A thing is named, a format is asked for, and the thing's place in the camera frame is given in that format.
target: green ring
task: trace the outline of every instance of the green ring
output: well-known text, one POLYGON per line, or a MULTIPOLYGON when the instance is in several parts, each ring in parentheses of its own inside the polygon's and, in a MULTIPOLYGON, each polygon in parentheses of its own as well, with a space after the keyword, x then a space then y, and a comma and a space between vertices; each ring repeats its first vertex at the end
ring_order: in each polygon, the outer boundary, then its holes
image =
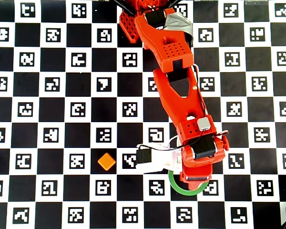
POLYGON ((196 190, 185 190, 183 188, 180 188, 175 179, 174 179, 174 172, 169 170, 168 171, 168 179, 170 180, 172 188, 179 194, 184 195, 184 196, 195 196, 198 193, 201 193, 209 184, 209 181, 203 183, 198 189, 196 190))

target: checkerboard mat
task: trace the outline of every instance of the checkerboard mat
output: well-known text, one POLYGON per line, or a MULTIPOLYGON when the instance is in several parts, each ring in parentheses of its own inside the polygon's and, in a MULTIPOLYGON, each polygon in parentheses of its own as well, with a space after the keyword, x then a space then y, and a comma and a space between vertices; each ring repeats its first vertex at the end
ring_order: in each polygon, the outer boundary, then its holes
MULTIPOLYGON (((108 1, 0 1, 0 229, 279 228, 286 221, 286 0, 182 1, 199 86, 231 149, 186 197, 134 169, 167 144, 142 42, 108 1), (98 160, 108 153, 108 171, 98 160)), ((172 87, 187 96, 186 80, 172 87)))

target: small orange block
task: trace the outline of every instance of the small orange block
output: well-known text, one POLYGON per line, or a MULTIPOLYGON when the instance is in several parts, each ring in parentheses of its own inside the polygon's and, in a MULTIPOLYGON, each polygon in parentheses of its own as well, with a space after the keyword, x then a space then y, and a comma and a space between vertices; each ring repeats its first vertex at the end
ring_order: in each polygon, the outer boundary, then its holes
POLYGON ((106 171, 108 171, 115 164, 115 160, 108 153, 105 153, 97 162, 106 171))

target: checkerboard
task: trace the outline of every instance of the checkerboard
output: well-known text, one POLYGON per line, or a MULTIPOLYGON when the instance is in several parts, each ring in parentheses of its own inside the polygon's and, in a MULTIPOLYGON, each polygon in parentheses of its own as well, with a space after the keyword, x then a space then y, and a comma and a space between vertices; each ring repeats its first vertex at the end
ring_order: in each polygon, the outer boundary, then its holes
MULTIPOLYGON (((134 169, 137 144, 167 144, 176 129, 153 81, 153 53, 128 42, 121 9, 0 1, 0 229, 286 221, 286 0, 182 1, 176 10, 194 23, 199 86, 231 147, 194 197, 177 194, 167 171, 134 169), (107 171, 105 153, 116 161, 107 171)), ((186 80, 171 85, 187 96, 186 80)))

